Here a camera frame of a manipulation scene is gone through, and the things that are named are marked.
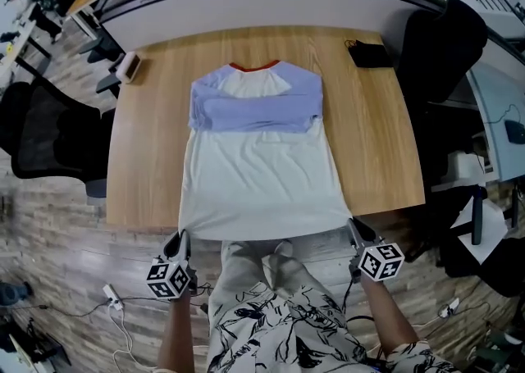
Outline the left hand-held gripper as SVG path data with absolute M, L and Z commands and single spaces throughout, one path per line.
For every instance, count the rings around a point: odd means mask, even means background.
M 162 245 L 166 259 L 176 256 L 177 261 L 154 258 L 146 278 L 147 286 L 158 299 L 179 300 L 185 292 L 197 293 L 196 271 L 189 265 L 191 244 L 186 230 L 175 231 Z

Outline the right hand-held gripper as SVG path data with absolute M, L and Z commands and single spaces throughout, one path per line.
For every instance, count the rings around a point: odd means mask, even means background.
M 376 232 L 357 218 L 347 221 L 349 237 L 355 256 L 349 263 L 354 283 L 363 277 L 374 282 L 395 278 L 404 262 L 404 254 L 397 243 L 377 242 Z

